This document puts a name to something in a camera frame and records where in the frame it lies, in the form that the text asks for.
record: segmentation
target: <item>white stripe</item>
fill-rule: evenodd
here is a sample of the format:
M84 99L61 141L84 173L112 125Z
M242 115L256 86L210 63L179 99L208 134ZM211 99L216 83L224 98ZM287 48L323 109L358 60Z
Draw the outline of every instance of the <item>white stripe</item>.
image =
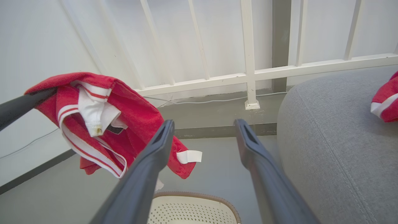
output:
M77 108L78 107L78 105L77 104L71 104L71 105L66 105L66 106L64 106L64 107L62 107L59 111L58 111L58 121L59 121L59 116L63 113L63 112L65 112L65 111L67 111L67 110L69 110L69 109L72 109L72 108Z
M61 124L62 124L62 122L64 121L64 119L65 119L65 117L67 117L67 116L69 116L69 115L71 115L71 114L74 114L74 113L78 113L79 112L79 110L78 109L76 109L76 110L71 110L71 111L68 111L68 112L66 112L66 113L64 113L60 118L59 118L59 128L62 130L62 126L61 126Z
M381 113L387 109L391 104L398 99L398 93L388 97L383 103L371 103L371 113L381 118Z
M81 157L85 158L86 160L89 160L95 164L98 164L99 166L101 166L102 168L108 170L109 172L111 172L115 177L119 178L119 175L117 173L115 173L111 168L107 167L107 166L102 166L101 163L98 160L95 160L89 156L87 156L86 154L80 152L80 150L78 150L69 140L68 138L62 134L62 136L64 137L64 139L66 140L66 142L68 143L68 145L73 149L73 151L75 151L78 155L80 155Z
M109 145L108 143L106 143L104 140L100 139L99 137L94 137L97 141L99 141L99 143L106 149L108 149L109 151L113 152L113 154L115 155L116 159L125 166L125 168L123 169L123 174L124 171L126 169L126 164L127 164L127 160L120 154L116 153Z
M93 86L89 83L85 83L79 80L76 80L76 83L81 84L82 86L84 86L86 89L88 89L90 92L94 93L94 94L98 94L101 96L109 96L112 92L111 88L102 88L99 86Z
M111 88L102 88L102 87L98 87L98 86L93 86L93 85L91 85L91 84L89 84L89 83L85 83L85 82L82 82L82 81L79 81L79 80L76 80L76 81L73 81L73 82L71 82L70 83L72 86L76 86L76 85L78 85L78 84L80 84L80 85L82 85L84 88L86 88L86 89L88 89L91 93L93 93L93 94L98 94L98 95L100 95L100 96L109 96L110 94L111 94L111 92L112 92L112 89ZM95 101L99 101L99 102L107 102L108 101L108 99L103 99L103 98L98 98L98 97L96 97L96 96L93 96L93 95L91 95L88 91L86 91L86 90L84 90L86 93L87 93L87 95L92 99L92 100L95 100Z
M113 162L111 161L109 158L107 158L105 155L103 155L102 153L100 153L97 149L95 149L94 147L92 147L91 145L89 145L87 142L85 142L84 140L80 139L77 135L75 135L74 133L72 133L65 124L62 124L62 131L63 134L68 137L68 139L70 139L73 144L75 144L77 147L79 147L81 150L84 150L87 154L98 158L99 160L103 161L104 163L100 162L99 160L93 159L89 156L86 156L84 153L79 153L79 150L75 148L76 153L78 153L79 155L81 155L82 157L86 158L89 161L95 162L96 164L98 164L99 166L101 166L102 168L108 170L109 172L111 172L115 177L117 178L121 178L122 175L122 171L121 169ZM112 167L117 173L115 173L111 168L109 168L107 165L109 165L110 167Z

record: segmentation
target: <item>red cloth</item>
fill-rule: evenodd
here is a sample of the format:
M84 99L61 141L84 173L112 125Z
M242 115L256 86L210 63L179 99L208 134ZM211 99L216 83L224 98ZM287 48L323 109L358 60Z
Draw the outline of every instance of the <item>red cloth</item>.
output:
M102 136L90 137L77 108L79 86L90 97L102 99L119 109L119 119L128 128L119 135L106 130ZM103 167L120 178L127 169L124 161L129 167L164 121L153 105L125 83L93 73L57 75L33 86L25 94L53 87L58 87L57 93L36 108L60 127L72 149L82 156L80 168L87 174ZM97 89L109 90L109 93L103 94L97 92ZM190 175L195 166L195 163L181 164L177 160L176 153L186 150L188 149L174 137L168 166L183 179Z
M398 120L398 71L372 99L371 112L384 122Z

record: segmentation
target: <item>gray fabric cushion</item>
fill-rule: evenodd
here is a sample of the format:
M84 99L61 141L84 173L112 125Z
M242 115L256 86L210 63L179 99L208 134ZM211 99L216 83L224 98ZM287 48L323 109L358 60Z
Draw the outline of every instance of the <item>gray fabric cushion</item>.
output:
M394 70L375 71L307 81L281 105L284 171L323 224L398 223L398 122L370 113Z

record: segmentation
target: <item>white fabric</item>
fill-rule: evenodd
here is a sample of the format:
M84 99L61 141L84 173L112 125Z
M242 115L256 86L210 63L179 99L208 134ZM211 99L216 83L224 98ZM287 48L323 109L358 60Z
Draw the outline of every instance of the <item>white fabric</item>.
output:
M79 86L78 88L78 109L84 119L88 133L91 137L101 136L103 134L101 115L105 102L91 99L83 87Z
M64 115L65 113L68 113L69 111L76 109L77 110L78 105L77 104L70 104L70 105L66 105L64 107L62 107L59 111L58 111L58 122L60 122L61 120L61 116Z
M119 109L108 102L101 102L90 98L90 95L82 86L78 88L79 113L82 115L91 137L103 135L110 124L116 128L127 128L126 124L117 119L121 114Z
M99 143L102 145L102 147L108 149L110 152L113 153L115 158L124 166L122 173L119 175L118 178L122 178L124 174L127 172L128 167L127 167L127 160L120 154L116 153L109 145L106 143L104 140L100 139L99 137L94 137Z
M187 150L183 152L177 152L177 159L181 164L201 162L202 152L196 150Z
M381 118L381 113L387 109L391 104L398 99L398 93L388 97L383 103L371 103L371 113Z
M122 171L119 167L106 156L101 154L94 147L89 145L83 139L80 139L77 135L72 133L65 124L61 124L62 135L66 139L66 142L69 146L75 151L77 154L82 156L83 158L94 162L101 166L102 168L111 172L115 177L121 178L122 174L124 174L125 169Z
M74 87L83 87L85 92L88 94L88 96L92 100L96 100L99 102L107 102L108 96L111 94L112 89L111 88L102 88L98 86L93 86L89 83L85 83L82 81L73 81L71 82L71 85Z
M156 185L155 185L155 191L158 191L160 189L162 189L164 187L164 183L162 183L160 181L160 179L158 178L158 180L156 181Z

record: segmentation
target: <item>red cloth on sofa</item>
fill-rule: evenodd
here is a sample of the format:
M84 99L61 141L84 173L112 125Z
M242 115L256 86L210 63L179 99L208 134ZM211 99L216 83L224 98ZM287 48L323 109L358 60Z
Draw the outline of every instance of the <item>red cloth on sofa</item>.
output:
M398 71L372 99L371 112L384 122L398 120Z

